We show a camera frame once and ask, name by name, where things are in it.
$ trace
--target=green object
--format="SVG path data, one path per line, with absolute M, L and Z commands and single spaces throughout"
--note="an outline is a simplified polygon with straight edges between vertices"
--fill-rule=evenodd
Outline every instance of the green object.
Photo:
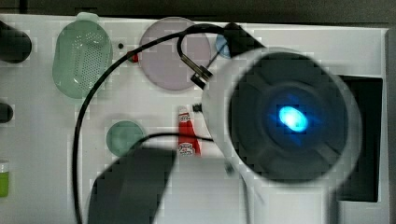
M 66 96 L 81 99 L 111 65 L 112 47 L 95 14 L 81 12 L 56 42 L 52 77 Z
M 125 155 L 131 146 L 144 137 L 143 130 L 134 122 L 124 120 L 114 124 L 108 130 L 106 142 L 108 149 L 114 155 Z
M 0 160 L 0 198 L 8 196 L 8 161 Z

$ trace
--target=blue light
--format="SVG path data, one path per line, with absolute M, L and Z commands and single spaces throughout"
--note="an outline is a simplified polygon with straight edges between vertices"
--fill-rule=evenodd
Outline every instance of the blue light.
M 299 110 L 291 107 L 284 106 L 279 110 L 279 118 L 292 131 L 300 133 L 308 127 L 308 119 Z

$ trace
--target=plastic bottle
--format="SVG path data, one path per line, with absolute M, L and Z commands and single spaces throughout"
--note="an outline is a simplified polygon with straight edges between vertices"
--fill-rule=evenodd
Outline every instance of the plastic bottle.
M 0 160 L 0 198 L 8 196 L 9 162 Z

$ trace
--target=round container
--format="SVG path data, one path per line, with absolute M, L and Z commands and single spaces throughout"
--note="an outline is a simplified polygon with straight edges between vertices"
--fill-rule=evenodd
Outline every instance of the round container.
M 194 22 L 180 17 L 169 17 L 153 23 L 143 34 L 140 46 L 160 37 L 183 31 Z M 182 42 L 183 52 L 195 63 L 207 66 L 210 44 L 205 34 L 187 35 Z M 177 38 L 162 42 L 139 54 L 140 66 L 155 85 L 169 91 L 182 91 L 192 86 L 194 71 L 180 60 Z
M 0 160 L 0 197 L 8 196 L 8 171 L 9 162 Z
M 111 153 L 121 157 L 144 136 L 145 133 L 139 125 L 132 121 L 124 120 L 114 124 L 108 130 L 106 143 Z

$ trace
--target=black panel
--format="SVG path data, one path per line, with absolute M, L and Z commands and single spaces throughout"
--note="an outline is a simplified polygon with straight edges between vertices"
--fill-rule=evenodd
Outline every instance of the black panel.
M 358 165 L 340 188 L 340 200 L 378 201 L 381 141 L 382 78 L 340 76 L 355 96 L 361 111 L 363 141 Z
M 81 10 L 97 13 L 104 17 L 126 18 L 163 18 L 166 16 L 182 16 L 200 21 L 238 21 L 238 22 L 276 22 L 302 23 L 320 22 L 327 25 L 338 23 L 359 22 L 370 26 L 368 22 L 385 22 L 389 26 L 396 21 L 394 0 L 1 0 L 0 12 L 18 13 L 27 2 L 29 14 L 75 16 Z
M 88 223 L 152 223 L 176 152 L 139 148 L 105 170 L 92 188 Z

